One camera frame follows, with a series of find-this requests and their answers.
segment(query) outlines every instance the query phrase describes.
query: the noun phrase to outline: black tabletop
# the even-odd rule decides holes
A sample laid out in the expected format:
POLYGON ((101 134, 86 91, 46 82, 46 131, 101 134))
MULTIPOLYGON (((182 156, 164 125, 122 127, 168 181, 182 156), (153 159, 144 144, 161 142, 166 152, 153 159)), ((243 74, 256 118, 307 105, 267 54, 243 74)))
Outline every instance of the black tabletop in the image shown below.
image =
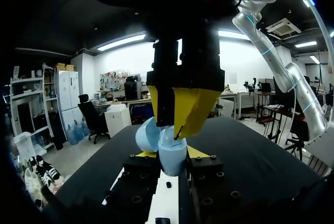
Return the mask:
MULTIPOLYGON (((110 139, 60 188, 56 196, 66 206, 80 204, 84 197, 102 202, 130 154, 141 150, 135 142, 139 125, 128 126, 110 139)), ((188 145, 224 163, 224 173, 232 189, 242 193, 242 201, 274 202, 295 196, 302 186, 319 176, 283 148, 242 123, 228 117, 207 119, 201 132, 187 139, 188 145)), ((179 176, 180 223, 191 223, 191 201, 185 175, 179 176)), ((45 210, 52 214, 52 209, 45 210)))

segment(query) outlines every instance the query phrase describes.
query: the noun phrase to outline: ceiling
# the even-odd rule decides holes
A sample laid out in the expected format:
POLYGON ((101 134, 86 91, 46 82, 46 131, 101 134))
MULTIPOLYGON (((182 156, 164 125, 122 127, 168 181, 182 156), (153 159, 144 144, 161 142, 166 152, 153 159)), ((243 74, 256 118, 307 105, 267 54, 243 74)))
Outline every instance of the ceiling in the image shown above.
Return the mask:
MULTIPOLYGON (((14 47, 73 55, 82 48, 92 49, 112 39, 144 30, 141 11, 107 6, 96 0, 14 0, 14 4, 18 21, 14 26, 14 47)), ((268 36, 273 43, 288 47, 292 55, 326 49, 318 24, 302 0, 277 0, 268 4, 261 13, 263 19, 258 28, 262 32, 284 17, 302 31, 297 37, 285 40, 268 36), (297 43, 313 40, 317 41, 316 46, 294 47, 297 43)), ((218 27, 236 31, 231 19, 222 19, 218 27)))
POLYGON ((294 57, 294 60, 299 61, 304 64, 315 64, 315 62, 310 58, 310 56, 316 56, 320 63, 328 64, 328 52, 319 52, 319 53, 310 53, 310 54, 302 54, 294 57))

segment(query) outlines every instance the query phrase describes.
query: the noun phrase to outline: black office chair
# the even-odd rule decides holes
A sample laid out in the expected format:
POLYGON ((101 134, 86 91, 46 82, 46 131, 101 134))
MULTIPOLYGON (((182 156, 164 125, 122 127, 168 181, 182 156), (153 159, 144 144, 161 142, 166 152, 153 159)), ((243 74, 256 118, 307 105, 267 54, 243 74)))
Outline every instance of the black office chair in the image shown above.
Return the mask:
MULTIPOLYGON (((307 76, 304 76, 307 83, 310 83, 310 79, 307 76)), ((298 102, 296 102, 296 112, 302 113, 302 109, 298 102)), ((285 148, 285 150, 291 150, 291 153, 294 153, 295 150, 299 151, 299 159, 303 161, 303 148, 304 148, 304 142, 309 141, 309 133, 308 133, 308 126, 307 123, 304 121, 294 121, 292 122, 290 133, 295 134, 297 138, 292 137, 291 139, 287 139, 285 144, 287 145, 288 142, 291 142, 292 145, 290 147, 285 148)))
POLYGON ((93 103, 88 101, 88 95, 79 95, 79 99, 80 104, 78 104, 78 106, 86 119, 88 129, 91 133, 88 139, 90 140, 92 135, 96 135, 94 139, 94 144, 96 144, 102 134, 108 135, 110 138, 104 114, 98 114, 93 103))

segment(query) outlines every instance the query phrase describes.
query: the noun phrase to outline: blue water jug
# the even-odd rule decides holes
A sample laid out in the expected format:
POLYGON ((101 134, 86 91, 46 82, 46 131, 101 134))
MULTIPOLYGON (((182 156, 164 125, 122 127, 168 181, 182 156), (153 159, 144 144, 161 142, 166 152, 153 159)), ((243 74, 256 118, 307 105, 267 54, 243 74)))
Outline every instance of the blue water jug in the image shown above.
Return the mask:
POLYGON ((77 141, 76 137, 74 136, 74 133, 73 133, 73 130, 71 129, 71 126, 68 124, 67 127, 68 127, 68 129, 66 131, 66 135, 67 135, 68 142, 71 145, 78 144, 78 141, 77 141))
POLYGON ((78 122, 76 120, 74 120, 74 129, 73 129, 73 133, 75 138, 77 139, 77 141, 81 141, 84 137, 84 133, 81 129, 81 127, 78 126, 78 122))
POLYGON ((87 126, 86 121, 85 121, 84 118, 82 118, 81 128, 82 128, 83 134, 85 136, 88 136, 90 134, 88 126, 87 126))

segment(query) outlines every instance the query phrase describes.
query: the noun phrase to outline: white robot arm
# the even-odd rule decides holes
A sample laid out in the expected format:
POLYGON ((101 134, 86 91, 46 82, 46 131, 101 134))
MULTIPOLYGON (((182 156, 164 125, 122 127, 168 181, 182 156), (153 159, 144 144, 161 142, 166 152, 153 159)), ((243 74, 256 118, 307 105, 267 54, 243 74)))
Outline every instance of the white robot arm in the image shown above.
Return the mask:
MULTIPOLYGON (((327 146, 328 151, 333 154, 334 127, 332 123, 327 122, 321 106, 313 93, 311 87, 303 77, 300 69, 294 63, 283 66, 277 50, 270 40, 258 29, 256 23, 261 20, 260 11, 267 3, 273 3, 276 0, 243 0, 239 5, 240 12, 233 18, 235 26, 247 35, 254 46, 262 54, 270 69, 273 72, 278 87, 282 92, 289 92, 294 89, 296 98, 303 110, 309 129, 309 144, 319 140, 327 146)), ((330 167, 334 167, 334 156, 329 158, 323 151, 316 151, 315 154, 330 167)))

